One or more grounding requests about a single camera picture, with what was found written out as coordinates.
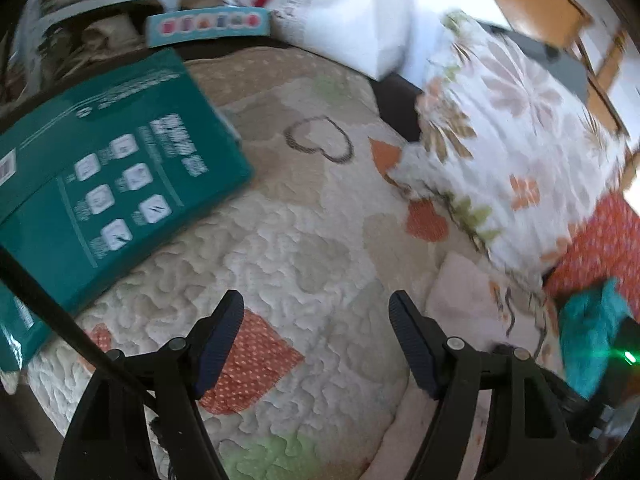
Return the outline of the teal plush towel bundle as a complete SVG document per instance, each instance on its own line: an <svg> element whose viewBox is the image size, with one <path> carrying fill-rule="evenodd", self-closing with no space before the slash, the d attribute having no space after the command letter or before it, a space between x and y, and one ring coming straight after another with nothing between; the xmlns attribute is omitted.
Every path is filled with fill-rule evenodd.
<svg viewBox="0 0 640 480"><path fill-rule="evenodd" d="M634 359L628 360L627 350L614 346L623 322L632 320L617 283L616 278L609 278L576 292L559 314L566 382L587 400L597 392L610 359L634 364Z"/></svg>

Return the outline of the teal cardboard box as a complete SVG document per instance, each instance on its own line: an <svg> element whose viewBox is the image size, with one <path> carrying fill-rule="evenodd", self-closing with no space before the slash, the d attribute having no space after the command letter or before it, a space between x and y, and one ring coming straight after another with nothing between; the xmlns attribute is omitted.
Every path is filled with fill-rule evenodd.
<svg viewBox="0 0 640 480"><path fill-rule="evenodd" d="M1 243L74 315L252 174L182 58L161 50L2 132Z"/></svg>

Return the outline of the red floral blanket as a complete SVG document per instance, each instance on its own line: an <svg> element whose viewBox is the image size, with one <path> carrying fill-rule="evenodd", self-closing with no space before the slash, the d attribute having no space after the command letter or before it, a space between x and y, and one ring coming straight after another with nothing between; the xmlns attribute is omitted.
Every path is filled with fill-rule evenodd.
<svg viewBox="0 0 640 480"><path fill-rule="evenodd" d="M616 278L616 290L639 321L639 216L621 192L604 196L544 282L564 302L575 292Z"/></svg>

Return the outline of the patchwork heart quilt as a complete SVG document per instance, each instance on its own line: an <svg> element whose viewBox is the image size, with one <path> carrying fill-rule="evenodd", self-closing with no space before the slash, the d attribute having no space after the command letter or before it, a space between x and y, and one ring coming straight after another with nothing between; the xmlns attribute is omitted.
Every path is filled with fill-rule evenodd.
<svg viewBox="0 0 640 480"><path fill-rule="evenodd" d="M105 350L157 350L235 289L245 314L200 403L233 479L364 479L408 381L388 319L397 289L423 304L446 255L485 259L442 206L388 178L402 140L370 84L297 49L192 61L254 169L85 312Z"/></svg>

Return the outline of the wooden stair railing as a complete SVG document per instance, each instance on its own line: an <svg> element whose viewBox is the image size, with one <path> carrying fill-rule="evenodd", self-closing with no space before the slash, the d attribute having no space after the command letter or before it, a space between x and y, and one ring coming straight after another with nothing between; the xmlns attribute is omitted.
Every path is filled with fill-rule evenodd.
<svg viewBox="0 0 640 480"><path fill-rule="evenodd" d="M521 34L551 44L577 58L587 71L588 110L610 130L626 136L628 130L608 97L620 72L628 34L618 26L608 42L603 60L591 63L580 34L594 24L577 0L495 0L509 25Z"/></svg>

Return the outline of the white floral pillow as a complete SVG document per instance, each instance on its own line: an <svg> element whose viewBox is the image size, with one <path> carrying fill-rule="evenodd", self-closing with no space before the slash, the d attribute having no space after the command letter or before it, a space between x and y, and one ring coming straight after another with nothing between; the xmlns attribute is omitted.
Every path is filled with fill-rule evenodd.
<svg viewBox="0 0 640 480"><path fill-rule="evenodd" d="M616 188L624 137L510 38L461 11L442 17L416 98L420 138L390 178L439 197L489 260L537 288Z"/></svg>

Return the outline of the pale pink embroidered garment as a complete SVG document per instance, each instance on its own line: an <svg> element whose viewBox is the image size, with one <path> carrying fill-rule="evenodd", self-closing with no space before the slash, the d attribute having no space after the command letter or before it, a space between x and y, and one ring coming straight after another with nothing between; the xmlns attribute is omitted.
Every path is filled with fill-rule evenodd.
<svg viewBox="0 0 640 480"><path fill-rule="evenodd" d="M474 263L450 252L440 266L421 313L434 318L448 336L459 336L474 349L496 344L526 349L535 362L564 376L558 314L553 301L521 289L486 259ZM413 378L401 398L365 479L402 479L416 457L437 402Z"/></svg>

